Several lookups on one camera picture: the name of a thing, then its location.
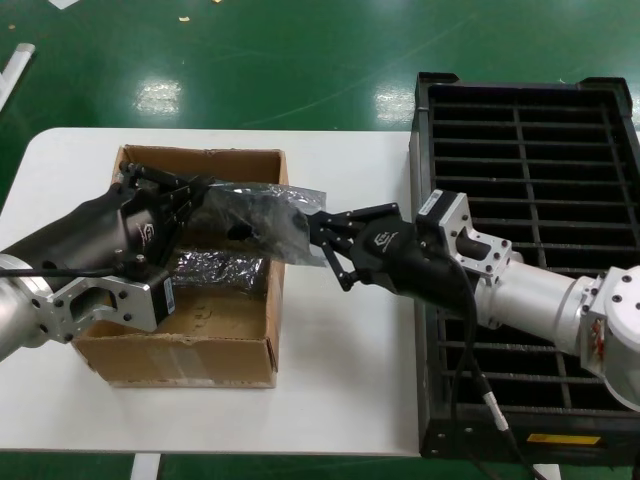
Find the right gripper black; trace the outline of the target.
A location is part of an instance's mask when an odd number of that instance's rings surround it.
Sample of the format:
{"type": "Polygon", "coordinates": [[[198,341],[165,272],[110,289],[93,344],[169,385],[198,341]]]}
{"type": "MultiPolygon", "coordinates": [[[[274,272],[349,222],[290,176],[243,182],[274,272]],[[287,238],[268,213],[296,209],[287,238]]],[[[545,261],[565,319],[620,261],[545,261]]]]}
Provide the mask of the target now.
{"type": "Polygon", "coordinates": [[[396,203],[308,216],[310,242],[321,249],[342,290],[359,280],[474,321],[475,300],[462,267],[448,256],[425,253],[413,224],[375,221],[388,216],[400,216],[396,203]],[[351,260],[355,272],[347,272],[341,259],[351,260]]]}

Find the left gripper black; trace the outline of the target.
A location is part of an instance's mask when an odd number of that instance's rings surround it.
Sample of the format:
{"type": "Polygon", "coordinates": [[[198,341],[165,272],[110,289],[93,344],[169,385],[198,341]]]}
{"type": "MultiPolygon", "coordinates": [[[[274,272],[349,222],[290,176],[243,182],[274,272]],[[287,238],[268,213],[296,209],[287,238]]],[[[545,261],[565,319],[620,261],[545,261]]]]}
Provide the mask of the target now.
{"type": "Polygon", "coordinates": [[[178,175],[123,160],[120,183],[69,214],[5,248],[33,270],[73,270],[70,277],[47,277],[65,286],[83,273],[113,270],[122,260],[144,255],[159,265],[212,180],[178,175]]]}

